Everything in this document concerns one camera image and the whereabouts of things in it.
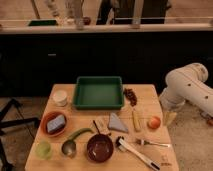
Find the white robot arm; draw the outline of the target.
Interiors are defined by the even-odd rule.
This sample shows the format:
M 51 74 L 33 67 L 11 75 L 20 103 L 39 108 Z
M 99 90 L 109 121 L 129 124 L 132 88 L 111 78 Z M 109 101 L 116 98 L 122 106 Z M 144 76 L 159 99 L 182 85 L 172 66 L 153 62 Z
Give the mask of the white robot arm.
M 181 108 L 185 101 L 213 117 L 213 88 L 207 86 L 208 70 L 201 63 L 191 63 L 167 73 L 166 87 L 159 96 L 165 110 Z

